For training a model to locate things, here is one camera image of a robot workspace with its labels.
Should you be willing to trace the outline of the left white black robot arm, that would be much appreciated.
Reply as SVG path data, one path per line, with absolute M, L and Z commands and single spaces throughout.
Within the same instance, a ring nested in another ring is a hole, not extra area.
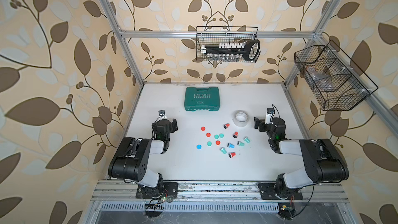
M 173 201 L 178 195 L 177 183 L 166 183 L 161 173 L 148 168 L 150 155 L 167 152 L 170 135 L 178 130 L 176 119 L 159 117 L 152 125 L 152 138 L 124 137 L 108 167 L 111 178 L 138 184 L 137 199 Z

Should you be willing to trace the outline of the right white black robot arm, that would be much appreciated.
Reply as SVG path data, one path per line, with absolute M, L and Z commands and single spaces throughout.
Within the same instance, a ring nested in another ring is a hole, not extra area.
M 258 183 L 262 200 L 303 200 L 301 189 L 322 183 L 347 180 L 349 170 L 343 157 L 329 139 L 286 138 L 286 124 L 274 117 L 270 122 L 254 118 L 255 129 L 265 132 L 271 149 L 277 154 L 295 155 L 303 160 L 303 167 L 277 176 L 274 183 Z

